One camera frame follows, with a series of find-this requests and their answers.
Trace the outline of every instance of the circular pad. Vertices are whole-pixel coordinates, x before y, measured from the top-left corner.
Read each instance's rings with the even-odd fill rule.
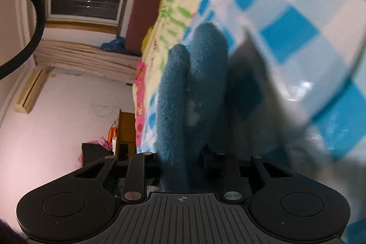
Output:
[[[324,208],[323,201],[316,195],[307,192],[294,192],[281,200],[283,209],[296,216],[313,216]]]
[[[64,192],[49,196],[42,204],[43,210],[52,216],[66,217],[81,211],[85,205],[83,197]]]

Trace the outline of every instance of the blue and white plaid cloth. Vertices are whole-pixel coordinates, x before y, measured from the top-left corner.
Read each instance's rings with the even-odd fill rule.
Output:
[[[201,0],[182,44],[206,21],[224,33],[232,57],[252,39],[266,65],[260,74],[246,57],[229,78],[239,156],[285,156],[341,192],[351,205],[344,240],[366,242],[366,0]],[[154,151],[156,103],[157,92],[141,151]]]

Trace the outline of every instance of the curtain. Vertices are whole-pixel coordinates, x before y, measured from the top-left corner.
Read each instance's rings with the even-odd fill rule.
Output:
[[[134,82],[140,60],[92,46],[53,40],[41,40],[34,59],[37,65],[78,70],[126,83]]]

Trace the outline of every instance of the blue fuzzy glove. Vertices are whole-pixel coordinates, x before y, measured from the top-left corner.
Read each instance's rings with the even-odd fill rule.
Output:
[[[207,144],[226,92],[225,37],[211,23],[197,27],[190,51],[175,45],[159,86],[156,148],[165,191],[202,191],[199,154]]]

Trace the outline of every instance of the wooden furniture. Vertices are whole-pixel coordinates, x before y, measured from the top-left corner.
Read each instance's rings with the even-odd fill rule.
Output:
[[[136,154],[135,114],[119,111],[116,156],[119,161]]]

